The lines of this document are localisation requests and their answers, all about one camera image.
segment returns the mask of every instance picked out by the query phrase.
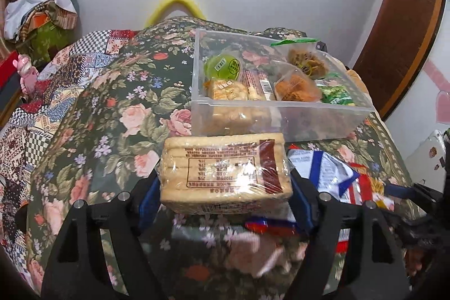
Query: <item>metal screw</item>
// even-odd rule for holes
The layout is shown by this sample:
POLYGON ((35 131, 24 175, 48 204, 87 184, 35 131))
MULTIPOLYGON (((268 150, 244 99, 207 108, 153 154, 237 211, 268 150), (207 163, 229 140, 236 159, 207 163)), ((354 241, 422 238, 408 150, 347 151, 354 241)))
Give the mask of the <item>metal screw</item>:
POLYGON ((372 200, 368 200, 364 203, 369 209, 375 209, 377 207, 377 204, 373 202, 372 200))
POLYGON ((81 209, 84 205, 84 201, 83 200, 76 200, 73 203, 73 207, 75 207, 76 209, 81 209))
POLYGON ((127 192, 127 191, 121 192, 121 193, 117 196, 117 198, 118 198, 120 201, 127 201, 127 200, 130 198, 130 193, 127 192))
POLYGON ((331 200, 331 195, 328 192, 320 192, 319 199, 322 201, 328 202, 331 200))

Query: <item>wooden door frame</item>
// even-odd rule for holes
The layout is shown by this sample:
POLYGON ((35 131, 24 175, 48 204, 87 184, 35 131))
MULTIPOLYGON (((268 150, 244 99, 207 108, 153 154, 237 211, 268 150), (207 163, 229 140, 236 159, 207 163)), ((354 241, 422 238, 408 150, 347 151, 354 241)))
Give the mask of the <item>wooden door frame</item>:
MULTIPOLYGON (((382 26, 382 15, 388 6, 389 0, 383 0, 377 19, 372 27, 372 31, 370 32, 369 37, 367 38, 366 45, 370 45, 372 43, 372 39, 376 37, 378 29, 382 26)), ((434 40, 436 39, 437 31, 439 30, 440 22, 442 20, 442 16, 444 13, 446 0, 435 0, 433 13, 431 14, 431 19, 427 27, 427 31, 425 33, 424 39, 420 45, 420 48, 411 63, 406 75, 403 77, 400 84, 395 89, 392 96, 385 103, 385 105, 380 109, 379 113, 383 120, 386 120, 389 115, 395 110, 398 104, 401 102, 405 94, 409 91, 411 85, 415 81, 417 75, 419 74, 424 62, 426 61, 428 54, 430 53, 431 48, 433 47, 434 40)), ((355 63, 353 69, 358 69, 360 67, 363 58, 359 57, 355 63)))

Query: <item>snack package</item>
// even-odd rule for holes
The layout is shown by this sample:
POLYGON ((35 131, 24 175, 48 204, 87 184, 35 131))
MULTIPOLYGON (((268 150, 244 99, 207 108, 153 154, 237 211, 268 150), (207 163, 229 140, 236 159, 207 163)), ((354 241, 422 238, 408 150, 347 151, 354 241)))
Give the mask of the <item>snack package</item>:
POLYGON ((308 178, 319 192, 339 198, 359 173, 332 155, 321 150, 291 149, 287 157, 303 178, 308 178))
POLYGON ((214 106, 205 129, 209 135, 249 134, 255 122, 253 109, 249 107, 214 106))
POLYGON ((271 82, 265 71, 244 69, 242 81, 248 88, 248 99, 251 101, 275 101, 271 82))
POLYGON ((206 61, 203 71, 206 79, 221 78, 225 80, 239 80, 242 60, 230 53, 209 57, 206 61))
MULTIPOLYGON (((293 151, 290 150, 288 155, 292 155, 293 151)), ((337 199, 353 205, 362 205, 366 200, 373 200, 378 207, 393 210, 394 202, 390 198, 372 192, 371 181, 367 175, 367 167, 356 163, 350 163, 350 166, 359 173, 359 176, 337 199)), ((252 217, 246 220, 245 227, 259 234, 271 233, 278 236, 293 236, 302 233, 302 229, 298 227, 287 202, 280 203, 274 209, 262 209, 253 212, 252 217)), ((349 236, 350 229, 342 229, 339 232, 336 253, 344 253, 347 251, 349 236)))
POLYGON ((352 97, 347 91, 347 88, 335 81, 317 80, 316 86, 322 91, 323 103, 332 103, 335 105, 354 106, 352 97))
POLYGON ((279 101, 318 102, 322 92, 301 70, 291 69, 275 83, 279 101))
POLYGON ((238 81, 212 78, 209 81, 208 96, 213 100, 246 101, 248 90, 238 81))
POLYGON ((283 54, 289 63, 316 80, 325 78, 328 73, 326 63, 317 51, 317 41, 318 39, 301 38, 274 42, 272 46, 283 54))
POLYGON ((161 203, 181 214, 240 214, 292 195, 283 134, 170 137, 158 168, 161 203))

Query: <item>nutrition label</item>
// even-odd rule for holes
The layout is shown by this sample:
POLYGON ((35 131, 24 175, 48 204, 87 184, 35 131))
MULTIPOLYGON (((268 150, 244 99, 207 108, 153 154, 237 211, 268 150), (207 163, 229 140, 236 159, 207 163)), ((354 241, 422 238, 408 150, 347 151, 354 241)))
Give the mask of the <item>nutrition label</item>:
POLYGON ((257 184, 255 144, 186 149, 187 187, 211 192, 234 192, 236 187, 257 184))

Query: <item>bed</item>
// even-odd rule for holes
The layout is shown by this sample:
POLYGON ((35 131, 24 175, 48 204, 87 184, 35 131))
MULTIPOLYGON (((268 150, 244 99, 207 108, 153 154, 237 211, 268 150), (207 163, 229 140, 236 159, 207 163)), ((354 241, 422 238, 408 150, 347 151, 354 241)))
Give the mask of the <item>bed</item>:
MULTIPOLYGON (((2 244, 37 292, 70 205, 80 198, 101 203, 131 190, 150 174, 167 137, 190 135, 196 28, 246 33, 182 16, 136 36, 111 30, 89 34, 57 54, 40 75, 33 101, 18 108, 2 130, 0 144, 13 144, 14 153, 1 150, 0 159, 15 162, 0 185, 2 244), (151 136, 139 133, 143 123, 151 125, 151 136), (27 202, 22 233, 14 215, 27 202)), ((306 36, 282 28, 249 34, 306 36)), ((251 52, 263 57, 265 51, 251 52)), ((356 73, 348 73, 367 92, 356 73)), ((387 180, 411 184, 377 114, 347 138, 290 143, 366 166, 372 190, 380 195, 387 180)), ((417 213, 400 201, 395 211, 417 213)), ((185 216, 164 206, 140 241, 165 293, 175 299, 282 299, 307 246, 296 237, 251 233, 239 215, 185 216)), ((102 232, 102 244, 111 283, 126 293, 108 232, 102 232)), ((336 288, 343 263, 344 255, 337 254, 327 292, 336 288)))

